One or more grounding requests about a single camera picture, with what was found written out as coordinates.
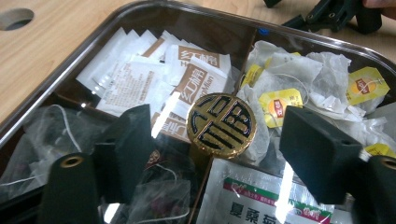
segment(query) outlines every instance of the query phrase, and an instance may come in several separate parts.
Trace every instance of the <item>chinese character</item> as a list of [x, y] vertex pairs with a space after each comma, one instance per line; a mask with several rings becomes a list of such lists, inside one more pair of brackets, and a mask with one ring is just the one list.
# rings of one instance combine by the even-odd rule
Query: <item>chinese character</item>
[[241, 217], [243, 209], [244, 209], [244, 205], [233, 202], [233, 206], [231, 207], [230, 215], [235, 216], [235, 217]]
[[259, 219], [259, 213], [260, 213], [259, 211], [249, 208], [247, 210], [246, 221], [257, 224], [257, 220]]
[[264, 219], [262, 220], [262, 224], [276, 224], [276, 218], [270, 217], [268, 215], [264, 215]]

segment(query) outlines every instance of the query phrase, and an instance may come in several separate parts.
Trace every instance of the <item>yellow lipton tag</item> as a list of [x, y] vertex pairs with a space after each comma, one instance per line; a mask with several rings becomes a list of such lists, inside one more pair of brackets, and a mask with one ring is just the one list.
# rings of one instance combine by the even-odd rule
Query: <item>yellow lipton tag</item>
[[262, 106], [265, 122], [269, 128], [283, 125], [286, 106], [294, 105], [303, 107], [301, 94], [296, 89], [263, 93], [259, 98], [259, 103]]
[[383, 96], [389, 90], [387, 82], [385, 82], [376, 68], [364, 67], [349, 74], [346, 98], [350, 105], [357, 105]]
[[[301, 54], [299, 52], [294, 52], [294, 53], [292, 53], [292, 55], [301, 56]], [[265, 61], [265, 64], [264, 64], [264, 68], [268, 68], [270, 66], [271, 61], [272, 61], [272, 57], [267, 59], [267, 61]]]
[[385, 144], [377, 143], [365, 148], [365, 150], [372, 156], [383, 155], [396, 158], [396, 153], [394, 153], [390, 147]]
[[254, 83], [256, 83], [257, 79], [259, 79], [259, 76], [262, 74], [263, 70], [264, 68], [258, 66], [257, 64], [251, 65], [241, 87], [245, 86], [246, 84], [248, 84], [250, 87], [253, 87]]

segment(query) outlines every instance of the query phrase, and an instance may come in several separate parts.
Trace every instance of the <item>round medallion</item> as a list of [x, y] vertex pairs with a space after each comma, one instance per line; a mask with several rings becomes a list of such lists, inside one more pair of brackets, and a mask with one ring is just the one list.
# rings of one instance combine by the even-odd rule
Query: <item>round medallion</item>
[[240, 155], [256, 132], [253, 111], [241, 99], [226, 93], [199, 98], [187, 117], [187, 133], [205, 154], [224, 159]]

